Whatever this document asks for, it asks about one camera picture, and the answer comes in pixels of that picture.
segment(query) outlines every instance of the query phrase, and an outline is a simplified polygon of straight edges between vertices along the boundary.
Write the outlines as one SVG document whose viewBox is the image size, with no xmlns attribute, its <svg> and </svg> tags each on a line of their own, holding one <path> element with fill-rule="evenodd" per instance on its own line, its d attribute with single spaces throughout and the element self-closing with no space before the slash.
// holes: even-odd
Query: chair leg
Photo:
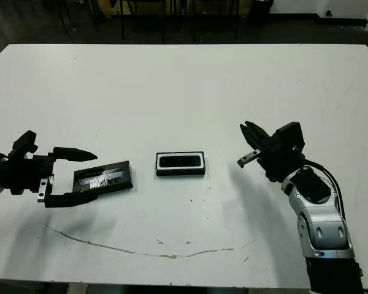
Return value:
<svg viewBox="0 0 368 294">
<path fill-rule="evenodd" d="M 71 20 L 71 15 L 69 14 L 69 10 L 68 10 L 67 1 L 66 1 L 66 0 L 62 0 L 62 2 L 63 2 L 63 6 L 64 6 L 64 8 L 66 9 L 68 20 L 69 20 L 70 22 L 72 22 L 72 20 Z"/>
<path fill-rule="evenodd" d="M 62 24 L 62 26 L 64 28 L 64 31 L 66 32 L 66 34 L 68 34 L 68 30 L 67 30 L 66 24 L 64 22 L 63 14 L 61 13 L 61 7 L 60 7 L 60 3 L 59 2 L 60 2 L 60 0 L 56 0 L 55 1 L 56 10 L 57 10 L 57 13 L 58 13 L 58 15 L 60 17 L 60 22 L 61 22 L 61 24 Z"/>
<path fill-rule="evenodd" d="M 124 40 L 124 10 L 123 10 L 123 1 L 120 0 L 120 18 L 121 18 L 121 38 Z"/>
<path fill-rule="evenodd" d="M 192 23 L 193 23 L 193 35 L 192 40 L 196 41 L 196 0 L 192 0 Z"/>
<path fill-rule="evenodd" d="M 134 15 L 134 11 L 132 10 L 132 5 L 131 5 L 131 3 L 129 1 L 127 1 L 127 5 L 128 5 L 129 13 L 131 15 Z"/>
<path fill-rule="evenodd" d="M 163 0 L 163 7 L 162 7 L 162 43 L 165 42 L 165 22 L 166 22 L 166 0 Z"/>
<path fill-rule="evenodd" d="M 94 25 L 94 28 L 96 29 L 96 31 L 98 31 L 98 25 L 97 25 L 97 11 L 95 9 L 95 6 L 94 6 L 94 0 L 88 0 L 86 5 L 88 6 L 88 11 L 90 13 L 90 17 L 93 21 L 93 25 Z"/>
<path fill-rule="evenodd" d="M 97 0 L 91 0 L 91 5 L 93 6 L 93 11 L 94 11 L 94 14 L 97 18 L 98 15 L 101 15 L 101 11 L 99 10 Z"/>
<path fill-rule="evenodd" d="M 229 6 L 229 15 L 232 14 L 233 11 L 233 5 L 234 5 L 234 0 L 231 1 L 231 5 Z"/>
<path fill-rule="evenodd" d="M 240 8 L 240 0 L 236 0 L 237 1 L 237 7 L 236 7 L 236 21 L 235 21 L 235 26 L 234 26 L 234 38 L 237 39 L 237 32 L 239 30 L 239 18 L 240 18 L 240 14 L 239 14 L 239 8 Z"/>
</svg>

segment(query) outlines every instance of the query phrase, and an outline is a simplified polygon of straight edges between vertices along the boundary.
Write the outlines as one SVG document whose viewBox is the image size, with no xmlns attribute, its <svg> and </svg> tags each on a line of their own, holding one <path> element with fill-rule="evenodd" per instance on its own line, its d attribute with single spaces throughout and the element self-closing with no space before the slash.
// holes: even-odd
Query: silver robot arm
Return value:
<svg viewBox="0 0 368 294">
<path fill-rule="evenodd" d="M 323 166 L 305 159 L 304 139 L 298 122 L 269 136 L 252 122 L 240 125 L 253 152 L 241 157 L 240 167 L 257 159 L 282 191 L 297 215 L 297 230 L 307 264 L 311 292 L 362 294 L 362 272 L 355 260 L 345 222 L 338 183 Z M 313 168 L 322 172 L 320 177 Z"/>
</svg>

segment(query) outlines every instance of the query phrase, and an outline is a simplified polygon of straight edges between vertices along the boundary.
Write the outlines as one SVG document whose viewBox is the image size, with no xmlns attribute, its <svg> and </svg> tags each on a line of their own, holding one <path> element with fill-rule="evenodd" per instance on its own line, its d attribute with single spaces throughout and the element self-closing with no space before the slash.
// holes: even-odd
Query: floor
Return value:
<svg viewBox="0 0 368 294">
<path fill-rule="evenodd" d="M 68 34 L 62 27 L 50 0 L 0 0 L 0 52 L 10 43 L 161 43 L 160 20 L 139 17 L 126 20 L 126 39 L 121 39 L 120 19 L 100 19 L 95 26 L 90 11 L 75 0 L 69 2 L 72 22 L 66 20 Z M 196 24 L 196 40 L 193 26 Z M 202 20 L 167 17 L 164 43 L 356 43 L 368 46 L 368 32 L 360 26 L 319 25 L 313 20 L 269 20 L 259 27 L 250 26 L 247 18 L 239 20 L 238 38 L 233 35 L 232 19 L 207 17 Z M 111 285 L 68 285 L 53 283 L 1 282 L 0 293 L 126 293 L 172 292 L 172 287 L 122 287 Z M 206 289 L 191 287 L 191 292 L 218 294 L 306 293 L 304 290 Z M 177 292 L 188 292 L 174 287 Z"/>
</svg>

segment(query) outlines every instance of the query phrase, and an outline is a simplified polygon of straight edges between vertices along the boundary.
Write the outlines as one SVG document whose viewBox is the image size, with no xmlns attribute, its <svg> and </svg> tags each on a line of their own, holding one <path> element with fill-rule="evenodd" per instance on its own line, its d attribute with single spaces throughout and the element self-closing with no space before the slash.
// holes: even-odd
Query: chair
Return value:
<svg viewBox="0 0 368 294">
<path fill-rule="evenodd" d="M 101 15 L 101 11 L 99 10 L 97 0 L 87 0 L 86 5 L 88 6 L 90 17 L 94 24 L 94 28 L 96 31 L 98 31 L 97 20 L 98 20 L 98 16 Z"/>
<path fill-rule="evenodd" d="M 124 27 L 124 10 L 123 10 L 123 2 L 127 1 L 128 3 L 128 7 L 129 7 L 129 11 L 131 13 L 131 15 L 134 14 L 132 7 L 129 3 L 129 0 L 119 0 L 120 1 L 120 18 L 121 18 L 121 38 L 124 40 L 125 39 L 125 27 Z M 165 41 L 165 25 L 166 25 L 166 0 L 133 0 L 134 2 L 134 6 L 135 6 L 135 15 L 137 15 L 137 3 L 138 2 L 159 2 L 162 3 L 162 15 L 163 15 L 163 21 L 162 21 L 162 30 L 161 30 L 161 37 L 162 37 L 162 42 Z M 113 7 L 115 4 L 117 3 L 117 0 L 110 0 L 110 5 Z"/>
<path fill-rule="evenodd" d="M 55 4 L 56 4 L 56 10 L 57 10 L 58 15 L 60 17 L 60 21 L 61 21 L 61 24 L 64 28 L 64 31 L 66 32 L 66 34 L 68 34 L 68 29 L 67 29 L 66 23 L 64 22 L 64 16 L 63 16 L 63 13 L 61 11 L 61 6 L 64 6 L 64 9 L 67 13 L 68 20 L 72 23 L 71 16 L 69 14 L 68 6 L 67 6 L 67 2 L 66 2 L 66 0 L 56 0 Z"/>
<path fill-rule="evenodd" d="M 193 18 L 196 18 L 196 1 L 197 0 L 193 0 L 192 3 L 192 14 L 193 14 Z M 222 10 L 222 3 L 224 0 L 218 0 L 218 15 L 221 15 L 221 10 Z M 232 10 L 233 10 L 233 6 L 234 6 L 235 0 L 231 1 L 231 5 L 229 8 L 229 15 L 232 14 Z M 235 15 L 235 20 L 234 20 L 234 38 L 237 39 L 237 32 L 238 32 L 238 22 L 239 22 L 239 7 L 240 7 L 240 0 L 236 0 L 236 15 Z M 193 40 L 196 40 L 196 26 L 194 26 L 193 29 Z"/>
</svg>

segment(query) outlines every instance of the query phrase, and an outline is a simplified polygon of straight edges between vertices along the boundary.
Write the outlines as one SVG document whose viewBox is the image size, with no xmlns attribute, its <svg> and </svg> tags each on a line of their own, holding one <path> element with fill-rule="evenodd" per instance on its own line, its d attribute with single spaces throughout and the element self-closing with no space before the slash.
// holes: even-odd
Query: black box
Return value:
<svg viewBox="0 0 368 294">
<path fill-rule="evenodd" d="M 204 175 L 204 154 L 196 152 L 157 153 L 155 173 L 157 176 Z"/>
<path fill-rule="evenodd" d="M 123 161 L 75 171 L 72 191 L 101 195 L 132 187 L 129 161 Z"/>
</svg>

